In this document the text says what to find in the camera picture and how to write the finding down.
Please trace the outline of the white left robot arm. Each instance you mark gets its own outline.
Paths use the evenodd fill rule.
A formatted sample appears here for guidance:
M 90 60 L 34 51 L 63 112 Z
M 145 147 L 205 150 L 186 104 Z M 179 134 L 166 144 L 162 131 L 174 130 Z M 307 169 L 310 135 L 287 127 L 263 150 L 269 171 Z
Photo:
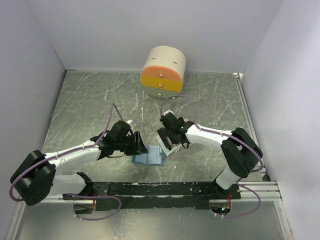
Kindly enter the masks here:
M 76 194 L 83 200 L 89 199 L 94 192 L 89 178 L 84 173 L 67 176 L 63 172 L 84 163 L 113 158 L 115 151 L 125 156 L 149 152 L 140 132 L 133 131 L 129 123 L 119 120 L 111 129 L 73 148 L 51 153 L 30 152 L 10 178 L 9 196 L 28 206 L 59 194 Z

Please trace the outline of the blue card holder wallet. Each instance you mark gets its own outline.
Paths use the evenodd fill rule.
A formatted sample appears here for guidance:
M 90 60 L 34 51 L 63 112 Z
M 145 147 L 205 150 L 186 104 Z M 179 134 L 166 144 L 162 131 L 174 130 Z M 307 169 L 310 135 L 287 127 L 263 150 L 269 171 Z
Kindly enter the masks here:
M 167 157 L 161 146 L 147 145 L 148 153 L 134 155 L 131 159 L 133 164 L 163 166 Z

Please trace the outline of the white card tray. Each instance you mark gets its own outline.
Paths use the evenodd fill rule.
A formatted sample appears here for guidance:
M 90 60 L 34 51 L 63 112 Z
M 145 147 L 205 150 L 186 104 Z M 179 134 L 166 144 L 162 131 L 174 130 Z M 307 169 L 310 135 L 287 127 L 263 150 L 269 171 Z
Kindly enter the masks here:
M 157 130 L 156 139 L 167 157 L 171 154 L 178 153 L 183 148 L 181 143 L 176 144 L 171 142 L 169 138 L 169 131 L 165 127 Z

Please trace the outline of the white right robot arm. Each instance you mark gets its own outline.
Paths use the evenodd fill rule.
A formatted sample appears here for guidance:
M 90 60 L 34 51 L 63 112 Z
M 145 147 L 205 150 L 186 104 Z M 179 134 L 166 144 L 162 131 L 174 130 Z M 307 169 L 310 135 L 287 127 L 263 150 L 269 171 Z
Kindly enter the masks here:
M 177 118 L 170 110 L 160 116 L 160 122 L 163 127 L 157 130 L 158 141 L 167 156 L 194 144 L 222 151 L 227 167 L 212 186 L 212 193 L 218 199 L 228 195 L 230 187 L 247 178 L 262 160 L 263 152 L 243 128 L 230 131 L 203 127 L 183 117 Z

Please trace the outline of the round three-drawer mini cabinet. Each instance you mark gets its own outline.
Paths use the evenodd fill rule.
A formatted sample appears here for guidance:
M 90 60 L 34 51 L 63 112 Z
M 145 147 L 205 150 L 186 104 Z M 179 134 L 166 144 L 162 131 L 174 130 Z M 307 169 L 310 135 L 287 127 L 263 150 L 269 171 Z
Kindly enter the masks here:
M 183 88 L 186 57 L 171 46 L 154 47 L 140 74 L 140 83 L 147 95 L 168 98 L 179 94 Z

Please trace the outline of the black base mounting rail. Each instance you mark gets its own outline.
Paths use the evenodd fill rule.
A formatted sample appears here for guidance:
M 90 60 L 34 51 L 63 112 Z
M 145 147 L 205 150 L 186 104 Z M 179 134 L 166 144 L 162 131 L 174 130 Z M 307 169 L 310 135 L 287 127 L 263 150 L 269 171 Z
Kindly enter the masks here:
M 114 196 L 122 209 L 195 208 L 210 209 L 210 201 L 225 203 L 228 197 L 241 198 L 239 187 L 220 188 L 211 181 L 187 182 L 92 182 L 79 195 L 89 197 Z

